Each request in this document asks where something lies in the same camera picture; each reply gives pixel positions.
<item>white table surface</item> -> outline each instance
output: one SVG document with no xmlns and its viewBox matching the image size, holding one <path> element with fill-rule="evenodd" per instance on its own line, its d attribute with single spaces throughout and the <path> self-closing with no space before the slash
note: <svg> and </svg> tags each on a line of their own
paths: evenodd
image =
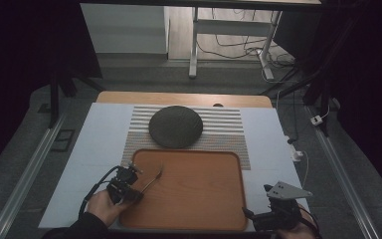
<svg viewBox="0 0 382 239">
<path fill-rule="evenodd" d="M 111 168 L 120 164 L 134 105 L 94 103 L 39 228 L 69 227 L 84 197 Z M 243 170 L 247 207 L 269 212 L 264 184 L 283 181 L 299 187 L 289 146 L 275 109 L 240 108 L 251 170 Z M 305 199 L 298 202 L 307 207 Z M 127 230 L 118 223 L 110 228 Z M 248 223 L 246 231 L 254 231 Z"/>
</svg>

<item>wall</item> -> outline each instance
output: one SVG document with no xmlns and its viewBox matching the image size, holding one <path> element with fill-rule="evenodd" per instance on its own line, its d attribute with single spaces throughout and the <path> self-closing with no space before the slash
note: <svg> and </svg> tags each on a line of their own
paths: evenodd
<svg viewBox="0 0 382 239">
<path fill-rule="evenodd" d="M 81 6 L 97 53 L 167 53 L 167 7 Z"/>
</svg>

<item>black circular pad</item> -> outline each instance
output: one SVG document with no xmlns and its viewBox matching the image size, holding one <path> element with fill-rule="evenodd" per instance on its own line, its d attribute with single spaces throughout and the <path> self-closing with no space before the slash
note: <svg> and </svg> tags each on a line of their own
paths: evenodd
<svg viewBox="0 0 382 239">
<path fill-rule="evenodd" d="M 154 114 L 148 130 L 158 144 L 170 148 L 182 148 L 193 144 L 200 137 L 203 121 L 189 108 L 167 107 Z"/>
</svg>

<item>metal rail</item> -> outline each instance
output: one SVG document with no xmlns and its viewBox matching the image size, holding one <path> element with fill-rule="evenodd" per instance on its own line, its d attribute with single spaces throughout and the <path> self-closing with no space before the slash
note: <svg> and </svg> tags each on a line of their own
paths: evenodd
<svg viewBox="0 0 382 239">
<path fill-rule="evenodd" d="M 305 111 L 310 118 L 314 117 L 314 115 L 309 110 L 309 107 L 305 107 Z M 353 214 L 358 221 L 359 227 L 364 234 L 364 237 L 366 239 L 379 239 L 380 236 L 374 226 L 374 223 L 371 220 L 367 210 L 365 209 L 364 203 L 362 202 L 361 198 L 359 198 L 358 193 L 356 192 L 343 164 L 341 163 L 332 142 L 328 137 L 324 136 L 320 128 L 317 127 L 315 129 L 315 133 L 321 144 L 321 147 L 323 148 L 328 158 L 328 161 L 330 162 L 330 166 L 333 169 L 334 175 L 336 176 L 337 181 L 339 182 L 340 187 L 346 196 L 346 200 L 353 210 Z"/>
<path fill-rule="evenodd" d="M 34 180 L 36 179 L 36 176 L 58 134 L 59 129 L 67 117 L 67 108 L 70 102 L 71 100 L 68 100 L 65 110 L 58 118 L 55 126 L 46 130 L 42 140 L 27 164 L 26 169 L 2 209 L 0 213 L 0 238 L 5 238 L 11 228 L 11 225 L 14 222 L 14 219 L 17 216 L 17 213 L 20 210 L 20 207 L 23 204 Z"/>
</svg>

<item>wooden tray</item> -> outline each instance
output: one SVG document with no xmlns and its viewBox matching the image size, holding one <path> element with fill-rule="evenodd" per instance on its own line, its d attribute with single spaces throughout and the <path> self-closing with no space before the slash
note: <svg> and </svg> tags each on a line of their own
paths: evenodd
<svg viewBox="0 0 382 239">
<path fill-rule="evenodd" d="M 143 199 L 122 213 L 130 228 L 243 231 L 247 219 L 240 161 L 232 152 L 141 149 L 133 162 L 144 171 L 133 184 L 141 190 L 162 176 Z"/>
</svg>

